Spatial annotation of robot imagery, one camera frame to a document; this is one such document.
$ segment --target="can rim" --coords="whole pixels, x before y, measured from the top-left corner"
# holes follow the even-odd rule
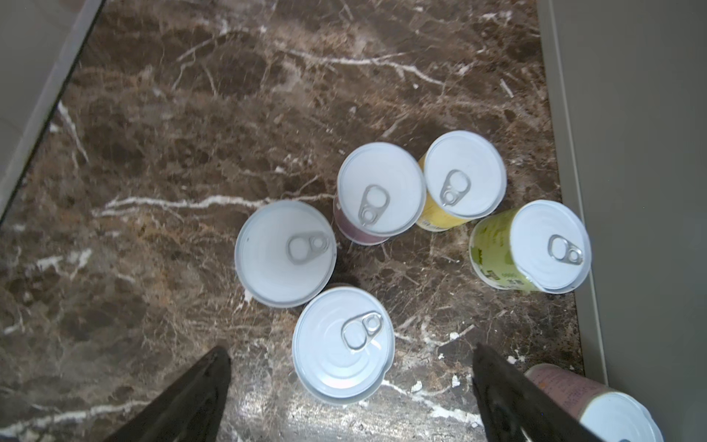
[[[390,237],[385,237],[385,239],[382,240],[382,241],[378,241],[377,243],[370,243],[370,244],[368,244],[368,243],[362,243],[361,241],[354,240],[351,236],[349,236],[348,233],[344,232],[341,228],[339,228],[339,232],[341,232],[341,234],[342,234],[342,235],[344,236],[344,238],[346,238],[347,240],[351,241],[352,243],[354,243],[354,244],[356,244],[356,245],[362,245],[363,247],[370,247],[370,246],[372,246],[372,245],[381,245],[381,244],[383,244],[385,241],[387,241],[387,240],[390,239]]]
[[[493,213],[494,210],[498,208],[498,205],[503,201],[503,198],[506,196],[506,188],[508,186],[508,174],[506,172],[506,165],[503,163],[503,158],[501,158],[501,155],[498,153],[498,149],[487,139],[482,137],[479,134],[475,134],[474,132],[469,132],[466,130],[454,130],[451,132],[447,132],[446,134],[441,135],[438,137],[435,141],[432,142],[430,145],[429,149],[427,149],[427,152],[425,152],[424,158],[425,158],[425,170],[423,171],[424,176],[425,176],[425,186],[427,188],[430,188],[430,182],[429,182],[429,176],[427,173],[427,160],[430,154],[439,147],[440,144],[442,144],[443,141],[445,141],[447,138],[450,138],[452,136],[463,136],[468,139],[474,139],[474,140],[482,140],[484,143],[488,144],[488,146],[491,147],[489,149],[489,152],[493,156],[493,158],[496,160],[497,164],[499,165],[501,169],[501,188],[498,191],[498,195],[496,196],[496,199],[493,201],[493,204],[483,212],[479,214],[474,214],[474,215],[461,215],[457,214],[453,211],[450,211],[446,206],[442,205],[442,201],[439,197],[439,195],[433,194],[432,192],[428,193],[432,197],[432,200],[437,204],[437,206],[442,209],[445,213],[451,215],[451,216],[456,216],[457,218],[460,219],[465,219],[467,221],[471,221],[472,219],[479,219],[479,218],[484,218],[485,216],[488,216],[489,214]]]
[[[535,371],[536,368],[537,368],[537,369],[540,369],[540,367],[544,367],[544,366],[557,367],[557,368],[559,368],[560,370],[564,370],[564,368],[562,368],[562,367],[560,367],[560,366],[557,366],[557,365],[555,365],[555,364],[551,364],[551,363],[549,363],[549,362],[541,362],[540,364],[535,364],[534,366],[532,366],[532,367],[530,367],[529,369],[527,369],[527,370],[525,371],[525,373],[523,373],[523,375],[524,375],[525,377],[528,377],[528,376],[530,376],[530,375],[532,374],[533,371]]]
[[[608,386],[607,386],[607,391],[605,391],[605,392],[603,392],[603,393],[601,393],[601,394],[599,394],[599,395],[593,397],[589,402],[587,402],[587,404],[584,406],[584,408],[582,408],[582,411],[580,412],[579,417],[577,418],[577,420],[578,420],[582,425],[584,425],[584,426],[586,426],[587,428],[589,428],[588,423],[587,423],[586,421],[582,422],[583,418],[585,417],[585,413],[586,413],[587,410],[589,409],[589,407],[590,407],[590,405],[592,404],[592,402],[594,402],[594,401],[596,401],[596,400],[603,399],[603,397],[606,396],[606,395],[614,395],[614,396],[620,397],[621,399],[625,400],[626,403],[630,404],[630,405],[633,407],[633,410],[632,410],[632,411],[639,412],[640,414],[643,415],[643,418],[645,419],[645,425],[646,425],[648,428],[650,428],[650,432],[651,432],[651,436],[652,436],[652,437],[651,437],[651,440],[652,440],[653,442],[663,442],[663,441],[664,441],[664,438],[663,438],[662,432],[661,432],[661,430],[660,430],[660,427],[659,427],[658,424],[655,422],[655,419],[653,418],[653,416],[650,415],[650,412],[649,412],[648,409],[645,407],[645,405],[641,404],[641,403],[640,403],[636,398],[634,398],[633,396],[628,395],[628,394],[626,394],[626,393],[624,393],[624,392],[621,392],[621,391],[614,390],[613,388],[608,387]]]
[[[341,178],[343,177],[343,175],[346,171],[346,168],[348,168],[348,166],[351,164],[351,162],[357,156],[361,155],[365,150],[372,149],[372,148],[374,148],[376,146],[380,146],[380,145],[396,148],[399,151],[402,159],[409,161],[412,165],[414,165],[417,168],[417,172],[418,172],[419,180],[420,180],[420,198],[419,198],[420,201],[418,203],[417,211],[415,212],[415,214],[412,216],[411,219],[409,219],[408,221],[405,222],[404,225],[402,225],[401,227],[399,227],[397,229],[389,231],[389,232],[376,232],[376,231],[372,231],[370,229],[367,229],[365,226],[359,225],[359,223],[357,221],[355,221],[356,217],[353,214],[350,214],[346,211],[346,205],[344,205],[344,204],[341,205],[341,212],[344,213],[344,216],[358,230],[361,230],[364,233],[367,233],[369,235],[389,238],[391,236],[399,235],[400,233],[403,233],[407,229],[411,228],[412,225],[415,224],[415,222],[419,219],[420,215],[422,215],[422,211],[425,208],[425,200],[427,198],[427,185],[426,185],[426,181],[425,181],[425,176],[422,173],[422,169],[420,169],[420,165],[415,160],[415,157],[410,155],[410,153],[408,151],[406,151],[405,149],[403,149],[402,147],[400,147],[396,144],[387,143],[385,141],[374,141],[373,143],[367,143],[362,146],[359,146],[358,148],[356,148],[356,150],[351,152],[349,154],[349,156],[346,157],[344,162],[341,164],[341,167],[339,168],[339,174],[337,176],[337,195],[340,195],[339,190],[341,189]]]
[[[520,214],[520,212],[523,209],[526,209],[529,206],[533,206],[533,205],[537,205],[537,204],[548,204],[550,206],[554,206],[557,209],[559,209],[560,211],[569,215],[570,218],[572,219],[572,221],[575,221],[578,224],[580,231],[582,233],[582,240],[585,243],[585,249],[586,249],[584,251],[585,259],[584,259],[584,263],[582,263],[581,271],[579,272],[577,277],[572,282],[570,282],[566,286],[561,287],[559,289],[549,289],[547,287],[542,286],[541,284],[538,284],[533,279],[533,277],[530,275],[530,273],[528,271],[526,271],[525,269],[523,269],[518,264],[518,261],[515,258],[515,254],[513,253],[513,245],[510,244],[510,235],[511,235],[511,232],[513,232],[513,225],[515,224],[515,219],[518,217],[518,215]],[[587,275],[589,275],[589,272],[592,268],[592,246],[590,243],[589,233],[587,232],[586,226],[582,223],[582,220],[580,220],[579,217],[573,211],[570,210],[569,207],[567,207],[566,205],[559,203],[557,201],[550,201],[549,199],[536,199],[535,201],[531,201],[531,202],[525,204],[524,206],[520,207],[520,209],[518,209],[518,211],[515,212],[515,215],[513,215],[513,220],[510,222],[510,230],[508,232],[508,241],[509,241],[508,249],[510,250],[510,256],[513,259],[513,264],[515,265],[515,267],[518,269],[518,271],[520,273],[523,274],[524,277],[527,278],[528,281],[530,281],[531,284],[533,284],[540,291],[543,291],[545,293],[550,293],[552,295],[561,295],[563,293],[568,293],[568,292],[576,289],[584,282],[585,279],[587,279]]]
[[[301,333],[301,327],[302,327],[302,318],[305,317],[305,315],[308,313],[310,308],[317,302],[317,300],[322,299],[324,296],[330,295],[331,293],[335,293],[337,291],[342,291],[342,290],[347,290],[347,291],[357,291],[367,297],[370,298],[378,307],[380,307],[380,312],[379,313],[384,313],[384,317],[386,319],[386,323],[389,325],[388,329],[388,339],[390,340],[390,350],[388,351],[386,363],[383,366],[383,369],[380,372],[380,375],[378,378],[373,382],[370,387],[366,388],[363,392],[360,392],[357,395],[351,396],[351,397],[332,397],[329,395],[325,395],[324,393],[320,392],[319,390],[315,389],[307,380],[305,379],[305,376],[301,372],[300,368],[300,363],[299,363],[299,357],[298,357],[298,352],[296,351],[297,348],[297,343],[299,340],[299,335]],[[355,404],[361,400],[365,400],[366,398],[370,397],[383,383],[383,379],[385,377],[385,374],[390,370],[390,368],[393,365],[393,359],[395,358],[395,333],[393,331],[393,322],[390,319],[390,316],[388,315],[388,311],[383,307],[383,304],[372,294],[368,293],[367,291],[360,289],[358,287],[354,286],[349,286],[348,284],[341,285],[341,286],[335,286],[330,289],[324,290],[322,293],[320,293],[318,296],[316,296],[312,301],[307,304],[304,310],[302,310],[302,313],[300,314],[299,319],[297,320],[297,325],[295,326],[295,332],[293,333],[292,336],[292,362],[293,365],[295,366],[295,372],[297,373],[297,377],[300,380],[300,383],[304,386],[304,388],[314,397],[317,399],[326,402],[327,404],[331,405],[350,405],[350,404]]]
[[[269,300],[268,298],[263,297],[262,294],[258,293],[250,283],[248,283],[247,277],[243,273],[243,265],[241,264],[243,262],[243,243],[241,242],[241,234],[245,231],[248,230],[250,226],[252,226],[256,221],[256,214],[260,212],[262,215],[262,211],[271,211],[273,208],[279,207],[279,206],[290,206],[290,207],[296,207],[299,209],[304,209],[309,211],[312,215],[314,215],[316,218],[319,218],[320,221],[322,222],[323,225],[327,227],[327,235],[331,238],[332,244],[334,245],[332,247],[333,253],[332,253],[332,258],[331,262],[329,263],[329,269],[327,269],[327,273],[324,278],[322,278],[322,281],[317,285],[317,288],[312,292],[309,293],[307,296],[304,296],[302,298],[298,298],[294,301],[291,302],[273,302]],[[238,232],[238,237],[235,240],[235,247],[233,248],[233,261],[235,263],[235,273],[238,276],[238,281],[240,281],[241,285],[243,285],[243,288],[245,290],[248,290],[249,293],[253,295],[253,298],[255,298],[256,301],[272,308],[292,308],[296,306],[301,306],[304,303],[307,303],[311,301],[316,295],[319,294],[319,292],[322,291],[324,287],[326,287],[327,283],[331,279],[333,273],[334,273],[334,267],[336,266],[337,263],[337,247],[336,247],[336,236],[334,235],[334,231],[332,230],[331,225],[329,224],[329,221],[327,218],[322,214],[322,212],[318,211],[314,207],[310,206],[309,204],[300,202],[300,201],[293,201],[289,199],[282,199],[280,201],[275,201],[273,203],[270,203],[264,207],[261,207],[260,209],[256,210],[253,212],[251,216],[248,217],[248,220],[243,224],[243,227],[240,228],[240,231]]]

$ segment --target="yellow can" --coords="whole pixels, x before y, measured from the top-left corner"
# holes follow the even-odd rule
[[[430,232],[489,215],[506,194],[506,167],[493,144],[467,131],[437,138],[419,161],[427,199],[417,225]]]
[[[469,254],[479,278],[501,290],[567,293],[582,284],[592,265],[582,221],[544,199],[480,221]]]

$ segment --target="pink can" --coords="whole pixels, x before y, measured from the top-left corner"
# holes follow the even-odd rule
[[[533,366],[525,376],[606,442],[663,442],[648,410],[625,393],[552,364]]]
[[[425,196],[424,176],[412,155],[390,143],[364,144],[339,169],[334,220],[354,243],[381,244],[415,224]]]

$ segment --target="green can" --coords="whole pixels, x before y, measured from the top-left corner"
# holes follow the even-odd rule
[[[544,199],[479,222],[469,254],[489,286],[546,293],[576,289],[592,262],[582,221],[568,207]]]

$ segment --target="purple can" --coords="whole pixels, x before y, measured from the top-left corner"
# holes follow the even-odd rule
[[[364,144],[339,169],[334,220],[354,243],[381,244],[415,224],[425,197],[424,176],[412,155],[390,143]]]

